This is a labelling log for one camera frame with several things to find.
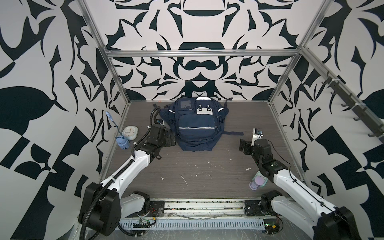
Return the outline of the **navy blue student backpack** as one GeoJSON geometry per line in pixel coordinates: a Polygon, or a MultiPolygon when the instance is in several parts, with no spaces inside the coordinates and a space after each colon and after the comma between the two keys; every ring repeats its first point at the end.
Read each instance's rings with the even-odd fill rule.
{"type": "Polygon", "coordinates": [[[228,104],[209,97],[180,98],[165,106],[160,116],[175,134],[183,151],[212,151],[222,135],[243,136],[243,132],[227,132],[225,120],[228,104]]]}

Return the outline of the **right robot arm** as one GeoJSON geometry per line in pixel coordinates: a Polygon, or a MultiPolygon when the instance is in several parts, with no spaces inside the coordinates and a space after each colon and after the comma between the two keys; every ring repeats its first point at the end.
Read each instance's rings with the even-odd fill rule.
{"type": "Polygon", "coordinates": [[[336,207],[307,187],[273,157],[271,147],[266,139],[241,139],[239,145],[240,152],[254,159],[261,174],[294,200],[290,203],[279,191],[270,191],[262,195],[262,212],[285,217],[312,240],[361,239],[353,213],[346,207],[336,207]]]}

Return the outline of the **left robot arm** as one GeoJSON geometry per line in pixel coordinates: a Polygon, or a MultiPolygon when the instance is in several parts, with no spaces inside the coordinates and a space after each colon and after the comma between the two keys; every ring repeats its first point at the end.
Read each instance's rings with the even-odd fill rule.
{"type": "Polygon", "coordinates": [[[137,233],[125,230],[121,218],[132,214],[145,215],[150,209],[150,196],[142,192],[133,192],[129,197],[122,195],[138,176],[153,160],[160,160],[160,151],[164,147],[175,145],[169,129],[163,124],[156,124],[155,120],[161,111],[156,106],[150,115],[150,124],[145,135],[132,146],[132,155],[111,176],[99,184],[91,183],[87,186],[78,221],[82,225],[79,238],[86,238],[86,230],[90,228],[94,240],[98,235],[109,236],[115,229],[124,234],[136,237],[137,233]]]}

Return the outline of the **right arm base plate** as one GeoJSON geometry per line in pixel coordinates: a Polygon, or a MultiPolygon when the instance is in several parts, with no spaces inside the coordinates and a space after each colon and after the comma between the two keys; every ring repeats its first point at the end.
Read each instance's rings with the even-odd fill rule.
{"type": "Polygon", "coordinates": [[[264,200],[245,200],[244,203],[244,211],[247,217],[266,216],[271,214],[264,200]]]}

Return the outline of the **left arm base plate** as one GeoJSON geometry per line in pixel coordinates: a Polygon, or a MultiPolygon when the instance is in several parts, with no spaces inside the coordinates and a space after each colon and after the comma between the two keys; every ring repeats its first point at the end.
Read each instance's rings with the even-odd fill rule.
{"type": "Polygon", "coordinates": [[[164,201],[150,201],[149,214],[147,217],[161,218],[164,216],[165,202],[164,201]]]}

